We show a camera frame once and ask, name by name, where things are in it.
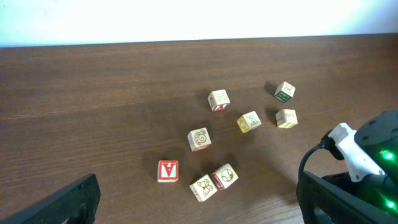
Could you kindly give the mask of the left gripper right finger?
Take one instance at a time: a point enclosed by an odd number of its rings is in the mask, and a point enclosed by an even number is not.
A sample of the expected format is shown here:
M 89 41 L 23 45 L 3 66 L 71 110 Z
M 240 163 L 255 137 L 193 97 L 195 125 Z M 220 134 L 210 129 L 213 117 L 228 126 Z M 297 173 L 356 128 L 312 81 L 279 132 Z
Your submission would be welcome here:
M 296 195 L 305 223 L 397 223 L 397 184 L 387 175 L 352 182 L 346 172 L 320 178 L 305 171 Z

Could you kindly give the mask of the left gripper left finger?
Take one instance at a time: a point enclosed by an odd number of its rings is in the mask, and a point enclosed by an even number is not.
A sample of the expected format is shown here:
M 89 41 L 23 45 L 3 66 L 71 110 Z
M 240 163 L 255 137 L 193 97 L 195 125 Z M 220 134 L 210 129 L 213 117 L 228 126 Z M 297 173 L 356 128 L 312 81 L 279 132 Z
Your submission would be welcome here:
M 31 206 L 1 220 L 1 223 L 94 224 L 100 197 L 101 192 L 96 176 L 87 174 Z

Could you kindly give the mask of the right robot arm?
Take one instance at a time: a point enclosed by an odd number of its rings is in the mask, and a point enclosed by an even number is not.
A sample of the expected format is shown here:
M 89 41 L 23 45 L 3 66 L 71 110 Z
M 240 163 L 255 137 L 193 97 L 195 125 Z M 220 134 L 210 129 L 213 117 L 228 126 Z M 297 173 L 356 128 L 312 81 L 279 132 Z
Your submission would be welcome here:
M 397 110 L 383 111 L 354 135 L 357 145 L 384 171 L 374 206 L 397 216 Z

